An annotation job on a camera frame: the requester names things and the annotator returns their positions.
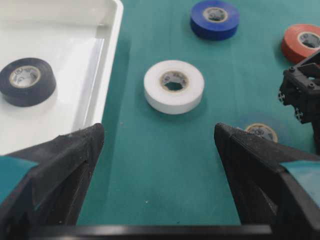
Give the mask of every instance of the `tape label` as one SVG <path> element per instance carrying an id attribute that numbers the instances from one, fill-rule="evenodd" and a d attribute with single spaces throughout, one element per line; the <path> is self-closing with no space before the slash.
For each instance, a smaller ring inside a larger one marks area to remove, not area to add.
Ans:
<path id="1" fill-rule="evenodd" d="M 168 71 L 160 78 L 160 84 L 164 90 L 177 93 L 188 87 L 189 80 L 180 71 Z"/>
<path id="2" fill-rule="evenodd" d="M 313 32 L 302 32 L 298 36 L 298 41 L 304 47 L 309 49 L 318 49 L 320 48 L 320 36 Z"/>
<path id="3" fill-rule="evenodd" d="M 208 7 L 203 12 L 204 18 L 211 23 L 223 23 L 228 18 L 228 13 L 220 7 Z"/>
<path id="4" fill-rule="evenodd" d="M 11 73 L 9 80 L 13 87 L 25 89 L 35 85 L 40 77 L 41 72 L 37 67 L 21 66 Z"/>
<path id="5" fill-rule="evenodd" d="M 269 126 L 262 123 L 254 123 L 245 129 L 250 134 L 257 135 L 260 138 L 277 143 L 278 136 L 276 132 Z"/>

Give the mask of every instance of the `electrical tape roll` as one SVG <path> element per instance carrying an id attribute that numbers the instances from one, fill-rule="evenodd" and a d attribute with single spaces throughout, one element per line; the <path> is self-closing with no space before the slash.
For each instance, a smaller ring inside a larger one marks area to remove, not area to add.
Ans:
<path id="1" fill-rule="evenodd" d="M 320 50 L 320 27 L 310 24 L 295 24 L 284 33 L 281 44 L 283 55 L 297 64 Z"/>
<path id="2" fill-rule="evenodd" d="M 159 62 L 144 77 L 147 102 L 159 112 L 170 115 L 194 109 L 201 102 L 204 88 L 202 73 L 184 61 Z"/>
<path id="3" fill-rule="evenodd" d="M 192 8 L 190 24 L 198 37 L 221 41 L 231 38 L 236 33 L 239 12 L 226 2 L 206 0 Z"/>
<path id="4" fill-rule="evenodd" d="M 7 102 L 30 107 L 48 99 L 56 89 L 51 66 L 38 58 L 23 58 L 0 72 L 0 92 Z"/>

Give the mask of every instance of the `black plastic part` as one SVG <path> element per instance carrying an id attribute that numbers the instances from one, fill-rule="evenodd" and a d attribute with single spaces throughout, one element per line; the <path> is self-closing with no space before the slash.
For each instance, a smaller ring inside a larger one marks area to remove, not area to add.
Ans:
<path id="1" fill-rule="evenodd" d="M 268 225 L 246 226 L 65 226 L 38 227 L 29 233 L 30 240 L 273 240 L 273 230 Z"/>
<path id="2" fill-rule="evenodd" d="M 34 66 L 39 69 L 39 81 L 27 88 L 14 87 L 10 75 L 19 67 Z M 38 58 L 23 58 L 7 65 L 0 72 L 0 92 L 7 102 L 18 107 L 30 107 L 48 99 L 56 89 L 56 79 L 51 66 Z"/>
<path id="3" fill-rule="evenodd" d="M 0 239 L 30 226 L 74 225 L 104 144 L 101 124 L 9 154 L 39 163 L 0 205 Z"/>
<path id="4" fill-rule="evenodd" d="M 278 98 L 294 107 L 295 117 L 312 123 L 317 153 L 320 154 L 320 50 L 285 70 Z"/>
<path id="5" fill-rule="evenodd" d="M 320 157 L 222 123 L 214 139 L 242 223 L 270 224 L 279 239 L 320 236 L 320 208 L 279 164 Z"/>

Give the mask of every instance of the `screw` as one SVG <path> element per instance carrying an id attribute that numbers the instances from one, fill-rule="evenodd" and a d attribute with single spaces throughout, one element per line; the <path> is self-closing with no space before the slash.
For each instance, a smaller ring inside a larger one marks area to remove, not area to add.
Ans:
<path id="1" fill-rule="evenodd" d="M 315 88 L 315 84 L 313 82 L 308 84 L 308 88 L 309 89 L 314 89 Z"/>

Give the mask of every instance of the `white plastic tray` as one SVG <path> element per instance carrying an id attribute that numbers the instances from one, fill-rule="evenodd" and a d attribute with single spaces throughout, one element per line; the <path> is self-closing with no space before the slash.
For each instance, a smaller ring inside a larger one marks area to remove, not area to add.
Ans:
<path id="1" fill-rule="evenodd" d="M 0 93 L 0 155 L 102 121 L 122 20 L 120 0 L 2 0 L 0 69 L 21 58 L 48 62 L 57 88 L 16 107 Z"/>

